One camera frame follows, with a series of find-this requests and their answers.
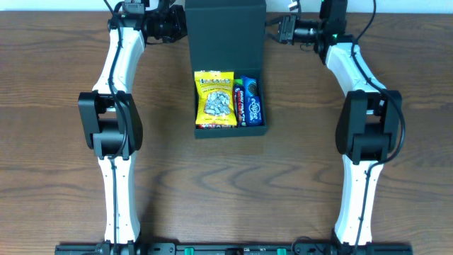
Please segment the dark green box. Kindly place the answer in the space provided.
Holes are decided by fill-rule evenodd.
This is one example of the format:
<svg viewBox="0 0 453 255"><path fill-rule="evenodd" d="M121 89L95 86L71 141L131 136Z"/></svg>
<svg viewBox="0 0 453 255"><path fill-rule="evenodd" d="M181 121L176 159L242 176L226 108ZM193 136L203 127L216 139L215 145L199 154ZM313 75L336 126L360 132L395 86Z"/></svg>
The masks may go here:
<svg viewBox="0 0 453 255"><path fill-rule="evenodd" d="M195 128L195 137L249 137L268 130L263 84L265 0L186 0L192 71L233 71L258 83L263 123L240 128Z"/></svg>

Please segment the blue Oreo cookie pack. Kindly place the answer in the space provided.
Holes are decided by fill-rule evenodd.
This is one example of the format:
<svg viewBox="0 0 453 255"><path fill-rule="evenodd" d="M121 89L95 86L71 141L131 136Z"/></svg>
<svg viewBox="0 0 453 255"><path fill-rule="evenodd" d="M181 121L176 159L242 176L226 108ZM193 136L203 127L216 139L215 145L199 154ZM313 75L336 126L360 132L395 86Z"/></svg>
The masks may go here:
<svg viewBox="0 0 453 255"><path fill-rule="evenodd" d="M241 76L245 97L258 96L258 83L254 78Z"/></svg>

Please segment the purple Dairy Milk bar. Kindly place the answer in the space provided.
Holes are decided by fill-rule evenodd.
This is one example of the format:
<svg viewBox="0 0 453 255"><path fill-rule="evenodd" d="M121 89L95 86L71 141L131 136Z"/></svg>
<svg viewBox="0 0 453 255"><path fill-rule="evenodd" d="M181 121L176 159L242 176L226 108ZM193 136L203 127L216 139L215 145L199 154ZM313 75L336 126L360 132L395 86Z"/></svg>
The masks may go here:
<svg viewBox="0 0 453 255"><path fill-rule="evenodd" d="M245 113L245 93L242 86L238 84L234 85L234 99L235 99L235 111L237 118L238 127L246 127L246 113Z"/></svg>

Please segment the blue Eclipse mint pack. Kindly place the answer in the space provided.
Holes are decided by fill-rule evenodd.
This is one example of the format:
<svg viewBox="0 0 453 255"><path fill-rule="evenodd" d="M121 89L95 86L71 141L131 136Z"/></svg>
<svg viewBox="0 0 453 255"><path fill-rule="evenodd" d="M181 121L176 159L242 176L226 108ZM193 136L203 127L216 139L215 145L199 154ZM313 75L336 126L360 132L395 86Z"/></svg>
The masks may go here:
<svg viewBox="0 0 453 255"><path fill-rule="evenodd" d="M260 98L249 96L246 98L246 124L247 126L257 126L263 123Z"/></svg>

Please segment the yellow seed snack bag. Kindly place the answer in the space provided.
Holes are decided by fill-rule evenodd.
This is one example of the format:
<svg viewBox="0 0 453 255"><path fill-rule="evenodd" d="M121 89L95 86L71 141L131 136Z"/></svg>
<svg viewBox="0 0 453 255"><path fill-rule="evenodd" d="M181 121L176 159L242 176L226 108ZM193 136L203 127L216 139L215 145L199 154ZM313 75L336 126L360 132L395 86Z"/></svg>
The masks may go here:
<svg viewBox="0 0 453 255"><path fill-rule="evenodd" d="M236 126L234 72L197 71L194 80L198 94L195 124Z"/></svg>

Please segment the red Hacks candy bag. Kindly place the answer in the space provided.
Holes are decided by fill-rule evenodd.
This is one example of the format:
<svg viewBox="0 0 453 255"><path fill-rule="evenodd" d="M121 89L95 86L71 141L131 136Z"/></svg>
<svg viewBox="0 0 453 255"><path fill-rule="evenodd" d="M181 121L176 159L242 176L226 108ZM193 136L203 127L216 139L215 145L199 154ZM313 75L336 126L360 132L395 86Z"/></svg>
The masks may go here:
<svg viewBox="0 0 453 255"><path fill-rule="evenodd" d="M224 128L236 128L235 125L221 125L221 124L216 124L216 123L210 123L210 124L197 124L196 125L197 129L224 129Z"/></svg>

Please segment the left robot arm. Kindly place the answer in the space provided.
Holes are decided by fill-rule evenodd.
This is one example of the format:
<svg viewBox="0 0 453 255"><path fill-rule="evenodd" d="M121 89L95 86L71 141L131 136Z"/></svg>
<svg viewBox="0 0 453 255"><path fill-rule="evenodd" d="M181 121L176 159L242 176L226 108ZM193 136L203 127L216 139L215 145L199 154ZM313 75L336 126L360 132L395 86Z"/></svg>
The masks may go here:
<svg viewBox="0 0 453 255"><path fill-rule="evenodd" d="M133 244L140 234L135 205L134 166L142 146L143 126L132 96L137 65L152 38L155 45L187 35L182 5L159 0L124 0L108 7L110 43L98 81L82 92L78 107L86 144L93 150L104 180L105 240Z"/></svg>

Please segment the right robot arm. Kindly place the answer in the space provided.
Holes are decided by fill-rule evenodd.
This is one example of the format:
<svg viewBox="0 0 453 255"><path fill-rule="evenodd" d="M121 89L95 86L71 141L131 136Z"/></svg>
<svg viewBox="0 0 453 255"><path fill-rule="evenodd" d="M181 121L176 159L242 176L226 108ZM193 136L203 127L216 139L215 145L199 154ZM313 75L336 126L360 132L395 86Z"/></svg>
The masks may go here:
<svg viewBox="0 0 453 255"><path fill-rule="evenodd" d="M323 0L316 21L305 20L299 1L293 15L266 23L280 44L310 45L333 73L345 102L336 126L336 148L344 166L340 213L333 229L337 243L358 251L372 242L371 218L377 181L384 165L398 156L406 138L402 95L388 90L362 57L359 38L346 32L346 0Z"/></svg>

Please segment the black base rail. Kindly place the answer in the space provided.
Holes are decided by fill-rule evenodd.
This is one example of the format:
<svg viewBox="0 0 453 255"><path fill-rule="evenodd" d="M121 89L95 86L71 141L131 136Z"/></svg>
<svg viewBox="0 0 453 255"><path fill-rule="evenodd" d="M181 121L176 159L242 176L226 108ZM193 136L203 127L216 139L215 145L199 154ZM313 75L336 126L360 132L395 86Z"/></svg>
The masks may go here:
<svg viewBox="0 0 453 255"><path fill-rule="evenodd" d="M299 242L293 245L274 244L60 244L55 255L411 255L412 247L402 244L368 244L354 249L352 246Z"/></svg>

